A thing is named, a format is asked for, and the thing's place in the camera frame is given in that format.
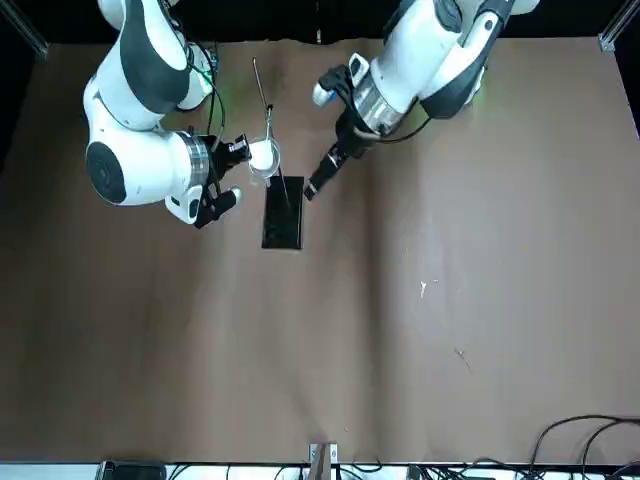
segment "black background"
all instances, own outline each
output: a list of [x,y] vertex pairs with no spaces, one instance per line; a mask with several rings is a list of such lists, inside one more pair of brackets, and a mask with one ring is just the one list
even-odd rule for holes
[[616,42],[616,59],[629,105],[640,134],[640,14],[637,14]]
[[13,27],[0,16],[0,53],[4,63],[2,85],[5,91],[0,108],[0,172],[4,166],[4,157],[11,144],[15,123],[20,114],[22,99],[26,93],[33,51],[22,41]]
[[[112,43],[117,32],[104,20],[96,0],[58,2],[16,0],[51,43]],[[172,10],[185,28],[203,41],[280,40],[323,43],[348,38],[380,38],[399,0],[182,0]],[[532,13],[512,17],[506,37],[593,37],[602,32],[624,0],[541,0]],[[34,55],[0,18],[0,47],[7,68],[3,78],[0,169],[11,141]],[[617,43],[616,58],[640,126],[640,16]]]
[[[40,33],[52,43],[110,43],[115,31],[96,0],[17,0]],[[290,38],[323,43],[346,38],[379,38],[399,0],[182,0],[173,9],[201,40],[234,42]],[[509,21],[508,37],[592,37],[600,33],[623,0],[541,0],[532,13]]]

